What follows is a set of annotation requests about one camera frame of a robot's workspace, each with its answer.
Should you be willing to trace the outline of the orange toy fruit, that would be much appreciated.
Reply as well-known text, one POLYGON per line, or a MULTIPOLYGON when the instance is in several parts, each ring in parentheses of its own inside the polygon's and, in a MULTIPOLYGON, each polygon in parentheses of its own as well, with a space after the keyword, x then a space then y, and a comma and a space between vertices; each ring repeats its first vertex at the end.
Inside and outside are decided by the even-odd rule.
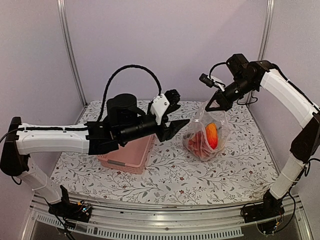
POLYGON ((205 128, 208 145, 214 150, 218 146, 218 130, 215 123, 209 123, 205 128))

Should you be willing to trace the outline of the red yellow toy fruit bunch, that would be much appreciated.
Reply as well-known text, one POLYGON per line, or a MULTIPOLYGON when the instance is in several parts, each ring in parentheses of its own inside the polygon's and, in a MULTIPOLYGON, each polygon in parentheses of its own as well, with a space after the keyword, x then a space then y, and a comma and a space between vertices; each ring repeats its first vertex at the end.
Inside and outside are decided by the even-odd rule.
POLYGON ((187 149, 201 160, 209 158, 211 155, 205 137, 201 131, 198 131, 188 139, 187 149))

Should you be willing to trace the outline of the clear zip top bag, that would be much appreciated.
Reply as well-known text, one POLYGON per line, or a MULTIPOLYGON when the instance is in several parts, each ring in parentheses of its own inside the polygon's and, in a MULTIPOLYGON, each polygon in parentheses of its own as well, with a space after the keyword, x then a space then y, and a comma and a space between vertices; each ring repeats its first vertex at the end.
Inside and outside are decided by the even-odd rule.
POLYGON ((200 161, 207 162, 221 152, 230 134, 226 112, 206 111, 201 104, 182 137, 183 146, 200 161))

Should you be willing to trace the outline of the pink plastic basket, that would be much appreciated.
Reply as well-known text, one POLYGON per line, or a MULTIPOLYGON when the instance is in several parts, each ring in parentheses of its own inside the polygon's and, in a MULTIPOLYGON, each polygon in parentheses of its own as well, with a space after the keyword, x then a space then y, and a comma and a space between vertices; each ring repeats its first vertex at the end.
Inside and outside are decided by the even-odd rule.
POLYGON ((128 142, 125 147, 120 147, 116 151, 97 155, 96 158, 103 167, 141 175, 154 141, 154 134, 145 136, 128 142))

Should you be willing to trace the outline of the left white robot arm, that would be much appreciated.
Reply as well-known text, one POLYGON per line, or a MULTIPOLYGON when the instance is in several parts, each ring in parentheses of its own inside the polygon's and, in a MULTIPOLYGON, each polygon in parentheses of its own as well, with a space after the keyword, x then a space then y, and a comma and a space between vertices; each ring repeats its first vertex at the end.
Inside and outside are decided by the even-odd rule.
POLYGON ((169 90, 156 96, 144 111, 134 95, 123 93, 102 103, 101 112, 106 116, 66 126, 31 125, 16 116, 1 138, 1 171, 27 183, 63 217, 70 217, 75 210, 68 191, 55 184, 30 160, 30 155, 44 152, 103 155, 149 135, 156 135, 161 142, 168 141, 188 124, 186 119, 168 120, 168 115, 180 108, 179 102, 180 95, 169 90))

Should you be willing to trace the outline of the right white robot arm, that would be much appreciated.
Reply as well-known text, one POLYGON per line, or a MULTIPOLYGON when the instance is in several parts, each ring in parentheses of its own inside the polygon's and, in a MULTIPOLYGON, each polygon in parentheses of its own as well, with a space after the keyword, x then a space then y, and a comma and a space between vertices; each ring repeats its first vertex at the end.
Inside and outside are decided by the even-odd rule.
POLYGON ((320 146, 319 106, 286 77, 278 65, 268 60, 249 61, 242 53, 214 64, 199 80, 217 89, 205 107, 207 112, 228 111, 246 94, 263 90, 274 97, 299 126, 279 177, 265 193, 270 199, 258 208, 262 218, 269 218, 278 210, 275 200, 282 199, 297 183, 320 146))

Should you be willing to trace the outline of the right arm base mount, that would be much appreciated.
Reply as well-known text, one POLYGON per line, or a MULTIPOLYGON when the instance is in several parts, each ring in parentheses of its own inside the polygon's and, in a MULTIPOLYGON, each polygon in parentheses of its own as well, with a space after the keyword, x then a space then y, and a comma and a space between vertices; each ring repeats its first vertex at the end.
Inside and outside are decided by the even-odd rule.
POLYGON ((282 201, 283 197, 277 199, 270 190, 267 190, 263 195, 262 203, 245 204, 240 210, 240 215, 245 223, 277 217, 285 213, 282 201))

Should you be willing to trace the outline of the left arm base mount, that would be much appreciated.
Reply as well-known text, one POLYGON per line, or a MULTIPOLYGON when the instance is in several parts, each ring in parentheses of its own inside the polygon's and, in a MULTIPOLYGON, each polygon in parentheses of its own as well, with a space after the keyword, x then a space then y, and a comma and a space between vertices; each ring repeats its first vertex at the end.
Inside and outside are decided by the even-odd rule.
POLYGON ((60 202, 49 204, 48 212, 52 215, 62 217, 67 220, 88 223, 92 215, 92 205, 81 200, 78 203, 72 203, 69 200, 69 194, 65 187, 60 186, 62 197, 60 202))

